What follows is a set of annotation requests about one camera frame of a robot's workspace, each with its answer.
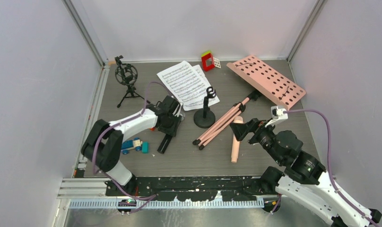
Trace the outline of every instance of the sheet music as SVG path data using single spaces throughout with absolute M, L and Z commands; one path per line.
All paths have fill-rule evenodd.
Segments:
M 202 70 L 199 73 L 188 62 L 182 61 L 159 72 L 157 76 L 183 103 L 185 111 L 203 108 L 203 98 L 206 96 L 206 89 L 210 87 L 210 84 Z M 219 98 L 216 96 L 209 100 L 209 106 L 218 102 Z

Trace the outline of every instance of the wall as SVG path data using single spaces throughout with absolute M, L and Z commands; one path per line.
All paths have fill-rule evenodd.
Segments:
M 77 0 L 113 61 L 285 59 L 316 0 Z
M 61 0 L 0 1 L 0 226 L 51 226 L 99 74 Z
M 338 182 L 382 212 L 382 0 L 329 0 L 291 65 L 304 108 L 329 118 Z M 323 120 L 308 122 L 325 161 Z

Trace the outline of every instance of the round black base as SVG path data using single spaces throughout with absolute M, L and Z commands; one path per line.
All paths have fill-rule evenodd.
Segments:
M 212 111 L 206 113 L 206 118 L 203 118 L 203 110 L 198 110 L 194 114 L 194 123 L 203 129 L 207 129 L 212 126 L 216 121 L 215 114 Z

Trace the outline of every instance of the table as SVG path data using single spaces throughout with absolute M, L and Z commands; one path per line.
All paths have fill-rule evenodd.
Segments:
M 265 62 L 287 78 L 294 80 L 290 67 L 285 60 Z M 139 74 L 135 83 L 136 91 L 144 95 L 146 85 L 150 81 L 160 81 L 156 74 L 175 64 L 177 62 L 134 63 L 133 65 L 137 68 Z M 190 62 L 190 64 L 196 65 L 200 64 L 200 62 Z M 221 69 L 215 68 L 205 72 L 220 99 L 219 103 L 211 106 L 211 110 L 216 115 L 216 120 L 224 115 L 233 104 L 241 102 L 253 91 L 253 87 L 231 71 L 226 64 L 226 61 L 222 61 Z M 138 112 L 143 106 L 141 98 L 134 98 L 125 99 L 120 108 L 116 107 L 125 94 L 127 87 L 120 85 L 116 81 L 114 76 L 115 68 L 115 65 L 110 68 L 99 112 L 99 119 L 102 118 L 105 121 L 125 118 Z M 148 100 L 156 103 L 162 101 L 166 95 L 164 88 L 153 85 Z M 244 121 L 251 118 L 269 119 L 271 117 L 270 107 L 273 105 L 267 98 L 260 97 L 257 101 L 248 102 L 246 110 L 241 116 Z M 300 108 L 302 108 L 301 102 L 298 102 L 291 109 Z M 241 142 L 238 162 L 231 163 L 233 134 L 230 127 L 223 130 L 203 150 L 198 150 L 197 146 L 192 145 L 192 141 L 198 138 L 205 129 L 201 129 L 194 124 L 193 115 L 195 110 L 185 113 L 185 119 L 178 128 L 177 136 L 172 139 L 165 154 L 162 155 L 156 151 L 165 135 L 158 131 L 145 130 L 134 137 L 149 142 L 149 153 L 142 154 L 140 151 L 131 150 L 130 154 L 121 155 L 120 161 L 135 176 L 262 175 L 268 166 L 277 166 L 260 145 L 248 144 L 247 138 L 250 138 L 252 134 Z M 318 158 L 304 113 L 289 114 L 289 119 L 279 124 L 275 129 L 275 133 L 282 130 L 293 131 L 299 140 L 304 143 L 303 150 Z M 84 176 L 93 176 L 91 162 L 88 162 Z

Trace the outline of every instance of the perforated tray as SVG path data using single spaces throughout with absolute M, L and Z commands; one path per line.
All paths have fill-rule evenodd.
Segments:
M 253 55 L 227 66 L 276 105 L 282 105 L 287 110 L 306 94 L 300 86 Z

